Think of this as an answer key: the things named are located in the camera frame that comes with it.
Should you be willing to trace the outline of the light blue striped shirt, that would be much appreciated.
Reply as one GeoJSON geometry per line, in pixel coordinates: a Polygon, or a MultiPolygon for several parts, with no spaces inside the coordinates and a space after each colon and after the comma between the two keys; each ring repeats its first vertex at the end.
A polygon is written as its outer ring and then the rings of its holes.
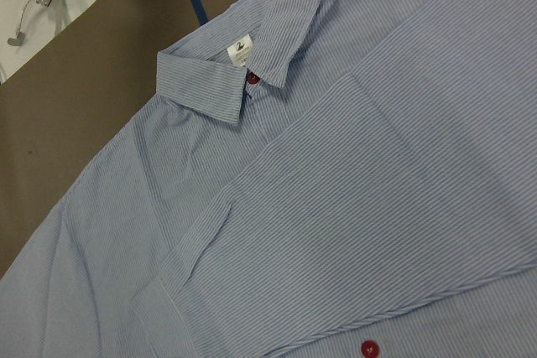
{"type": "Polygon", "coordinates": [[[536,0],[239,0],[1,281],[4,357],[533,357],[536,0]]]}

